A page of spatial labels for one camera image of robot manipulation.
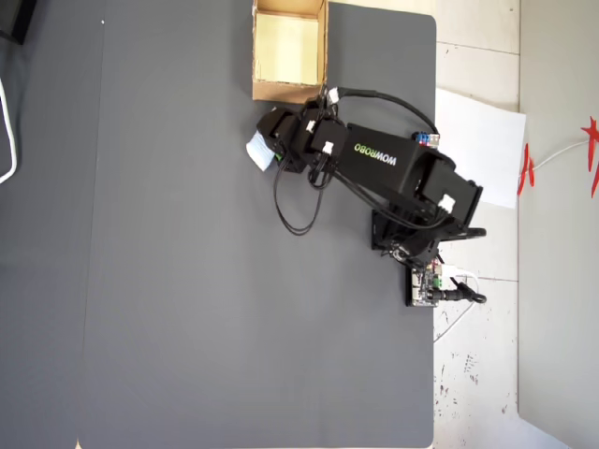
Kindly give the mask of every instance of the wall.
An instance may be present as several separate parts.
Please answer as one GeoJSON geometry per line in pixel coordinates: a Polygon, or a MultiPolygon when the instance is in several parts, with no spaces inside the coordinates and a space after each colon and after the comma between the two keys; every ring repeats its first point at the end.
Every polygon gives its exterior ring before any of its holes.
{"type": "MultiPolygon", "coordinates": [[[[599,118],[599,2],[522,0],[521,111],[537,165],[599,118]]],[[[519,413],[576,447],[599,446],[597,169],[582,145],[536,171],[519,204],[519,413]]]]}

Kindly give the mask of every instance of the black cable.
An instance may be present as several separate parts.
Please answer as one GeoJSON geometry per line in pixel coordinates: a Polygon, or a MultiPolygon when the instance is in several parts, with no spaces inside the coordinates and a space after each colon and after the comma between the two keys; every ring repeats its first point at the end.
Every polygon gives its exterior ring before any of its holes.
{"type": "Polygon", "coordinates": [[[272,185],[272,195],[274,197],[274,207],[277,209],[277,214],[279,215],[279,218],[281,219],[281,223],[283,223],[283,226],[294,236],[302,237],[308,234],[314,226],[314,223],[316,223],[316,218],[318,218],[318,212],[320,211],[320,205],[322,204],[322,195],[324,193],[324,189],[318,192],[318,202],[316,203],[316,210],[314,211],[314,218],[312,219],[312,221],[304,227],[295,227],[291,225],[281,212],[281,209],[279,208],[279,201],[277,199],[277,189],[279,186],[279,180],[281,179],[281,174],[289,166],[290,161],[291,156],[289,153],[287,153],[287,155],[279,165],[279,170],[277,171],[277,175],[274,178],[274,184],[272,185]]]}
{"type": "Polygon", "coordinates": [[[434,122],[431,119],[429,119],[429,117],[427,117],[426,114],[424,114],[424,112],[422,112],[416,106],[408,103],[405,100],[402,100],[401,98],[399,98],[397,96],[383,94],[383,93],[377,92],[377,91],[367,91],[367,90],[361,90],[361,89],[347,89],[345,87],[337,88],[337,92],[339,94],[340,99],[347,97],[347,96],[355,96],[355,97],[359,97],[359,98],[380,98],[381,100],[390,101],[391,103],[400,105],[401,107],[408,109],[410,112],[412,112],[417,117],[422,119],[422,121],[431,128],[433,134],[439,134],[439,130],[434,125],[434,122]]]}
{"type": "MultiPolygon", "coordinates": [[[[443,260],[443,257],[441,257],[440,254],[437,254],[437,259],[442,264],[445,264],[445,260],[443,260]]],[[[464,295],[468,294],[469,297],[464,297],[464,299],[472,300],[474,302],[477,302],[478,304],[485,304],[487,302],[487,297],[485,295],[481,295],[481,294],[475,292],[466,283],[464,283],[464,282],[458,282],[458,281],[456,281],[456,278],[449,278],[449,279],[454,283],[454,285],[456,287],[458,287],[458,289],[464,295]]]]}
{"type": "Polygon", "coordinates": [[[312,168],[308,172],[308,182],[315,190],[325,190],[327,187],[329,187],[329,184],[333,179],[332,172],[329,172],[329,173],[325,173],[320,184],[317,183],[318,177],[322,174],[323,170],[327,166],[328,161],[329,161],[329,155],[322,154],[320,157],[320,161],[318,162],[318,165],[316,166],[316,168],[312,168]]]}

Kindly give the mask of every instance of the red decoration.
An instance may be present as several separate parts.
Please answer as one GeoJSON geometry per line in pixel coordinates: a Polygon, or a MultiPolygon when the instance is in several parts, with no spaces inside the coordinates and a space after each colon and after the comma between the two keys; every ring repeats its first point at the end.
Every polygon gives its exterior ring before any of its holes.
{"type": "Polygon", "coordinates": [[[599,131],[597,130],[597,121],[591,117],[591,127],[580,128],[589,135],[589,171],[592,170],[592,161],[595,156],[595,142],[599,141],[599,131]]]}
{"type": "MultiPolygon", "coordinates": [[[[589,135],[589,171],[592,170],[592,162],[595,156],[595,144],[599,142],[599,131],[597,130],[597,121],[591,117],[591,127],[581,128],[585,133],[589,135]]],[[[591,198],[595,198],[595,192],[599,185],[599,167],[595,172],[595,179],[592,182],[591,198]]]]}
{"type": "Polygon", "coordinates": [[[528,143],[524,149],[524,166],[522,167],[522,173],[520,174],[520,186],[518,187],[518,196],[522,194],[524,190],[524,182],[526,181],[526,173],[528,172],[531,177],[531,187],[534,187],[534,162],[530,157],[528,143]]]}
{"type": "Polygon", "coordinates": [[[531,163],[528,167],[528,176],[531,178],[531,187],[534,187],[534,162],[531,157],[531,163]]]}

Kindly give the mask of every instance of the robotic arm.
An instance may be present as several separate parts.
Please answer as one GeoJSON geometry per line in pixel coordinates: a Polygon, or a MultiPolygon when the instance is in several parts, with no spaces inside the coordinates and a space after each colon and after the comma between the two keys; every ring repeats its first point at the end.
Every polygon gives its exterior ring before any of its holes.
{"type": "Polygon", "coordinates": [[[455,163],[437,150],[437,128],[418,109],[376,91],[323,87],[299,113],[273,109],[260,120],[257,131],[279,165],[274,199],[281,221],[292,234],[303,236],[310,231],[323,192],[337,179],[372,207],[373,250],[406,266],[411,280],[408,305],[434,307],[439,300],[486,301],[453,279],[457,290],[445,291],[440,286],[439,243],[486,236],[484,229],[469,227],[483,189],[458,175],[455,163]],[[340,100],[347,96],[396,103],[420,117],[431,132],[402,138],[346,124],[338,110],[340,100]],[[297,228],[281,213],[276,192],[283,172],[302,173],[306,169],[308,182],[319,192],[318,204],[313,220],[297,228]]]}

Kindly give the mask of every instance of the circuit board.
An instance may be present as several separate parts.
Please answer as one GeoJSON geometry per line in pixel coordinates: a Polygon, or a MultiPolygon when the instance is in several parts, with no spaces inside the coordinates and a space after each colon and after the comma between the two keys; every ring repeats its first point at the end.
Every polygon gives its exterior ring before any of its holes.
{"type": "Polygon", "coordinates": [[[438,300],[430,298],[429,292],[442,286],[441,266],[433,261],[424,270],[406,268],[408,275],[407,305],[413,307],[437,307],[438,300]]]}

